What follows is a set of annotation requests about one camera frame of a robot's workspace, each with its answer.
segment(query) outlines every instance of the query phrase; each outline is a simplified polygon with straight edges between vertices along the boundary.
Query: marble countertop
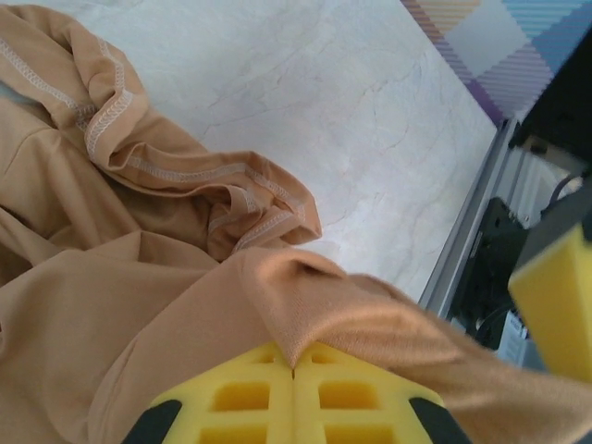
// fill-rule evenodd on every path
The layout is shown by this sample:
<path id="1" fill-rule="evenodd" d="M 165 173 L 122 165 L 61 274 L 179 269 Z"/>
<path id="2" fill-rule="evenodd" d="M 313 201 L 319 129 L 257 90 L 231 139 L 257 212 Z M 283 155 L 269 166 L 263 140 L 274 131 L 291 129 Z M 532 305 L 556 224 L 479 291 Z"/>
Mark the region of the marble countertop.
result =
<path id="1" fill-rule="evenodd" d="M 22 3 L 122 49 L 208 149 L 300 179 L 324 228 L 303 248 L 419 298 L 495 128 L 399 0 Z"/>

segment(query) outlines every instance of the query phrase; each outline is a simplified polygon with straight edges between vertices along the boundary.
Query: yellow sponge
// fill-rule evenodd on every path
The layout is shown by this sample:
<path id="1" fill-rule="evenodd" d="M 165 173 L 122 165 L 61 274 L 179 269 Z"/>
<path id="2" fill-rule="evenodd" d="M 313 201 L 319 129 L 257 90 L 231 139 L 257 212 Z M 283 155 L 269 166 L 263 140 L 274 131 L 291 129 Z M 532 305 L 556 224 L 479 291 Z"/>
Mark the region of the yellow sponge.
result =
<path id="1" fill-rule="evenodd" d="M 163 393 L 124 444 L 469 442 L 433 391 L 319 343 L 270 343 Z"/>
<path id="2" fill-rule="evenodd" d="M 574 226 L 510 279 L 552 373 L 592 382 L 592 246 Z"/>

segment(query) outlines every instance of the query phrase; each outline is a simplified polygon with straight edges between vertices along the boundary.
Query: tan fabric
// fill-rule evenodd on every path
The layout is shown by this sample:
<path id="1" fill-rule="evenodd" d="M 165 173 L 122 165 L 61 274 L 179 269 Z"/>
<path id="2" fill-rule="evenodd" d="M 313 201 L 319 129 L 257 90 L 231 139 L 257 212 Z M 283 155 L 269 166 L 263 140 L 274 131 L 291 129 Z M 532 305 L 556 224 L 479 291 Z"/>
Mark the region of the tan fabric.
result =
<path id="1" fill-rule="evenodd" d="M 320 234 L 309 192 L 257 154 L 206 152 L 76 21 L 4 6 L 0 38 L 0 80 L 38 103 L 0 101 L 2 442 L 118 443 L 158 393 L 271 339 L 293 364 L 321 340 L 438 391 L 475 442 L 592 426 L 589 386 L 277 248 Z"/>

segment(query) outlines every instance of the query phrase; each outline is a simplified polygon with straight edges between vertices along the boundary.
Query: plaid fabric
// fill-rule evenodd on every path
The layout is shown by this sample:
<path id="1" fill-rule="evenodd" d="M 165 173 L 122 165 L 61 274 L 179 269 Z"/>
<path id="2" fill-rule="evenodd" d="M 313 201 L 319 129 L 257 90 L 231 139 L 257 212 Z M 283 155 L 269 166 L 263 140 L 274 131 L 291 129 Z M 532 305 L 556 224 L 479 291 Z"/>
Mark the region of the plaid fabric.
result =
<path id="1" fill-rule="evenodd" d="M 401 0 L 494 123 L 527 112 L 592 23 L 592 0 Z"/>

